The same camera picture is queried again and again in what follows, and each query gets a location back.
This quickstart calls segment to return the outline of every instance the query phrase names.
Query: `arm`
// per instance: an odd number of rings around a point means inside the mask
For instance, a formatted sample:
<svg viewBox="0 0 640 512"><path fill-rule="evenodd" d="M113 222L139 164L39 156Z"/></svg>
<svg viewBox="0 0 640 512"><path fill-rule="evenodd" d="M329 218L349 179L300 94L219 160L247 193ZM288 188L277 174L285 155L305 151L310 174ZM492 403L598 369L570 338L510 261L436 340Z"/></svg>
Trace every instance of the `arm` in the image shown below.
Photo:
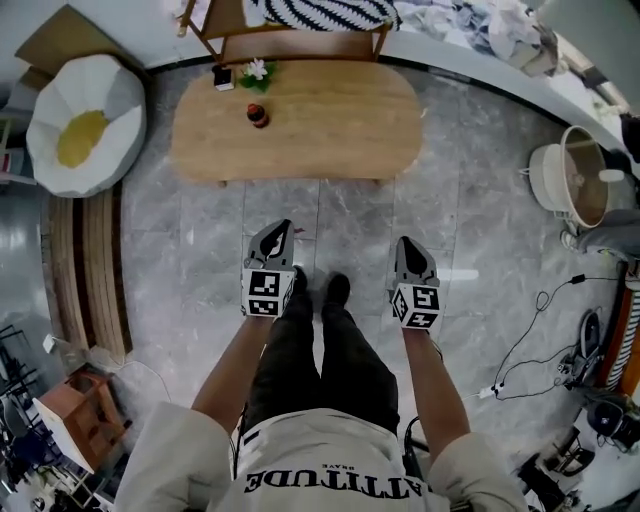
<svg viewBox="0 0 640 512"><path fill-rule="evenodd" d="M118 511L204 510L222 499L230 483L229 435L249 396L272 321L244 321L192 410L161 403L150 414L118 489Z"/></svg>
<svg viewBox="0 0 640 512"><path fill-rule="evenodd" d="M431 337L403 329L418 416L433 456L429 483L453 502L474 510L527 510L522 493L480 434L471 434L467 413Z"/></svg>
<svg viewBox="0 0 640 512"><path fill-rule="evenodd" d="M435 458L468 434L469 420L431 337L426 331L402 329L420 423Z"/></svg>
<svg viewBox="0 0 640 512"><path fill-rule="evenodd" d="M222 425L229 435L249 397L272 323L268 317L246 318L191 406Z"/></svg>

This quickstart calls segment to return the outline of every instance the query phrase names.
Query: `wooden bench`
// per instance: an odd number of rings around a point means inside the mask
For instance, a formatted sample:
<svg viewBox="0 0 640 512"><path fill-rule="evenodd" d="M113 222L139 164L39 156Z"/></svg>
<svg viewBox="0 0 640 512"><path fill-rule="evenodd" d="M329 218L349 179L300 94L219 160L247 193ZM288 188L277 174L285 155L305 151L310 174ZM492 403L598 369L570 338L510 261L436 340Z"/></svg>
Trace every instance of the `wooden bench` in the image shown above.
<svg viewBox="0 0 640 512"><path fill-rule="evenodd" d="M49 238L54 300L57 301L64 338L78 348L89 349L95 342L90 326L84 291L82 244L74 233L74 199L51 197L49 201Z"/></svg>
<svg viewBox="0 0 640 512"><path fill-rule="evenodd" d="M51 273L63 335L123 359L131 351L120 255L117 184L87 199L50 200Z"/></svg>
<svg viewBox="0 0 640 512"><path fill-rule="evenodd" d="M124 358L131 337L120 258L121 185L82 200L82 248L96 345Z"/></svg>

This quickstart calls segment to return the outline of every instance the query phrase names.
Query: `gray marble floor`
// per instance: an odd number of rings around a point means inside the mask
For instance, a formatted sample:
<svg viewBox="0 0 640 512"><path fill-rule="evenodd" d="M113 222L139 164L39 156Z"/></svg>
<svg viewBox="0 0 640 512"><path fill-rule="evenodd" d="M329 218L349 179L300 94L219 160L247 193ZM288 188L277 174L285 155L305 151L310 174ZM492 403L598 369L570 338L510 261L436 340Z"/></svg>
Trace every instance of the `gray marble floor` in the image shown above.
<svg viewBox="0 0 640 512"><path fill-rule="evenodd" d="M577 410L568 392L499 402L479 400L502 357L528 326L539 290L571 276L611 276L603 256L565 252L560 221L535 202L527 166L536 147L559 140L563 128L483 89L398 68L415 88L423 117L423 148L395 182L272 180L194 186L176 176L168 150L173 111L187 84L207 72L192 67L160 74L146 146L125 178L123 272L134 351L159 372L174 402L190 405L240 325L243 247L267 223L291 218L295 258L318 287L328 272L352 280L348 308L398 378L401 429L416 414L401 332L385 301L392 248L409 235L431 250L446 309L433 329L445 363L465 398L474 429L493 434L521 460L570 424ZM216 165L215 154L211 165ZM510 363L544 358L576 339L586 308L608 318L614 284L589 281L558 293ZM316 358L322 357L320 325ZM553 384L555 363L522 366L509 394ZM153 401L166 399L146 368L127 366L116 378L134 442Z"/></svg>

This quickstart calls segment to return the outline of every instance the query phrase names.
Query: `oval wooden table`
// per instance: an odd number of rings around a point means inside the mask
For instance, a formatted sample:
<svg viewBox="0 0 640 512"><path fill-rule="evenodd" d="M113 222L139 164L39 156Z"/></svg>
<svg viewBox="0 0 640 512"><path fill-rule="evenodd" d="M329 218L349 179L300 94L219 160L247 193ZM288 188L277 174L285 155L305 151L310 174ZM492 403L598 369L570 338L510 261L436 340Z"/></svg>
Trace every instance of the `oval wooden table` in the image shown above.
<svg viewBox="0 0 640 512"><path fill-rule="evenodd" d="M266 128L247 119L249 103L265 107ZM239 84L217 91L207 74L180 99L171 157L177 172L195 182L386 180L417 157L420 113L404 77L373 62L279 62L266 94Z"/></svg>

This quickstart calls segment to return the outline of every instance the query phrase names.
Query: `striped cushion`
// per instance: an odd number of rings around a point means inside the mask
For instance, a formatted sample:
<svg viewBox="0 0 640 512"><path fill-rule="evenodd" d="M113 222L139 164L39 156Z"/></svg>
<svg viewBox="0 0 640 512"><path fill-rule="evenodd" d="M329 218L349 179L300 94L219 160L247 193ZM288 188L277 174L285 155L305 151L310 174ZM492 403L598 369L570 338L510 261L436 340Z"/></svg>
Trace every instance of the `striped cushion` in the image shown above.
<svg viewBox="0 0 640 512"><path fill-rule="evenodd" d="M300 30L364 31L386 23L398 30L392 0L250 0L271 23Z"/></svg>

